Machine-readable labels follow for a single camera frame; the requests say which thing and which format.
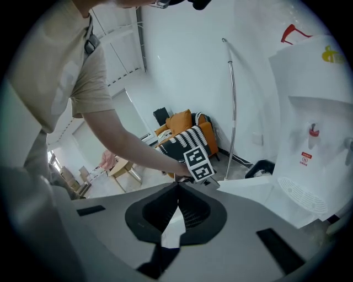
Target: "person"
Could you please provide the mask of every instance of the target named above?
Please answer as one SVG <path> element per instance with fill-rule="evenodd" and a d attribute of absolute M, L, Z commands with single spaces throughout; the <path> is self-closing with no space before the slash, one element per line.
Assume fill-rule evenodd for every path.
<path fill-rule="evenodd" d="M 103 48 L 96 45 L 89 54 L 85 49 L 93 28 L 89 10 L 103 2 L 106 0 L 56 3 L 35 24 L 14 58 L 8 79 L 42 125 L 24 166 L 29 173 L 43 175 L 51 182 L 46 137 L 71 99 L 72 116 L 84 118 L 109 151 L 141 166 L 190 176 L 185 164 L 154 150 L 122 126 L 106 86 Z M 151 0 L 114 2 L 127 8 L 150 4 Z M 65 189 L 71 199 L 80 198 L 68 185 Z"/>

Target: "ceiling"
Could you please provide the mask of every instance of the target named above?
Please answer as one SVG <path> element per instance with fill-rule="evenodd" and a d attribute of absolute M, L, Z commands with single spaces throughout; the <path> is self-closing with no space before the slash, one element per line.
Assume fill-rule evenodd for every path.
<path fill-rule="evenodd" d="M 107 70 L 106 84 L 111 96 L 115 95 L 117 84 L 133 72 L 145 71 L 143 62 L 136 9 L 121 9 L 116 5 L 101 4 L 94 7 L 90 14 L 93 18 L 93 33 L 100 40 L 105 53 Z M 52 150 L 59 147 L 59 141 L 72 134 L 83 122 L 71 114 L 71 102 L 59 118 L 53 133 L 48 135 L 47 143 Z"/>

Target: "black device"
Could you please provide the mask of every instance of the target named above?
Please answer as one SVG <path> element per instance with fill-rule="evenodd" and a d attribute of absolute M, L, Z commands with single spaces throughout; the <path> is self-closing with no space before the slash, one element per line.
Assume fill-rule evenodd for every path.
<path fill-rule="evenodd" d="M 165 124 L 165 120 L 169 117 L 168 112 L 165 108 L 158 109 L 153 112 L 153 116 L 156 118 L 160 126 Z"/>
<path fill-rule="evenodd" d="M 150 6 L 166 9 L 168 6 L 173 6 L 183 2 L 184 0 L 156 0 L 155 4 L 151 4 Z M 196 10 L 203 10 L 206 6 L 211 2 L 211 0 L 188 0 L 192 3 L 192 6 Z"/>

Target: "water dispenser faucet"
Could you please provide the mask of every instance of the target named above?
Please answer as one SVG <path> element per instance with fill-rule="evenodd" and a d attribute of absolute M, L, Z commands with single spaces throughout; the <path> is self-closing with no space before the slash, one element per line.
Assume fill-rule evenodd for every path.
<path fill-rule="evenodd" d="M 309 127 L 309 141 L 308 141 L 308 145 L 309 145 L 309 149 L 313 149 L 315 145 L 318 144 L 319 140 L 319 134 L 320 134 L 320 130 L 318 130 L 318 124 L 315 123 L 311 123 L 310 127 Z"/>
<path fill-rule="evenodd" d="M 349 166 L 353 161 L 353 137 L 348 137 L 344 140 L 344 146 L 348 150 L 346 157 L 346 166 Z"/>

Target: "drip tray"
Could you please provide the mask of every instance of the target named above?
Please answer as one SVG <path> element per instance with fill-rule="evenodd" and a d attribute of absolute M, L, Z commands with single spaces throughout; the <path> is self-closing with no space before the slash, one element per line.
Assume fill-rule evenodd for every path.
<path fill-rule="evenodd" d="M 326 202 L 298 183 L 295 183 L 288 177 L 279 177 L 277 179 L 282 190 L 298 205 L 305 210 L 316 214 L 327 213 Z"/>

